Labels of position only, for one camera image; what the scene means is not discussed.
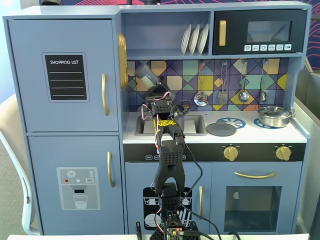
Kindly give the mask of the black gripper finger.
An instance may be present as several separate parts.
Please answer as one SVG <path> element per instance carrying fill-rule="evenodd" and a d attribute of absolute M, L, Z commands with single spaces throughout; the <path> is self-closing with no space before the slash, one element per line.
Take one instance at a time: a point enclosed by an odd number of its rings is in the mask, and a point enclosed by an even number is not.
<path fill-rule="evenodd" d="M 167 85 L 162 81 L 158 81 L 149 90 L 150 91 L 166 91 L 167 90 Z"/>

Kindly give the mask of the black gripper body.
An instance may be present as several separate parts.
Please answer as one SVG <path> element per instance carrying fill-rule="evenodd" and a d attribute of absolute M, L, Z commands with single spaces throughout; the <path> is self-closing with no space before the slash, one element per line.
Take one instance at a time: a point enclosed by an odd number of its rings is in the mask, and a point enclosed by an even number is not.
<path fill-rule="evenodd" d="M 173 93 L 165 88 L 150 88 L 145 95 L 145 101 L 153 102 L 154 100 L 168 100 L 172 102 Z"/>

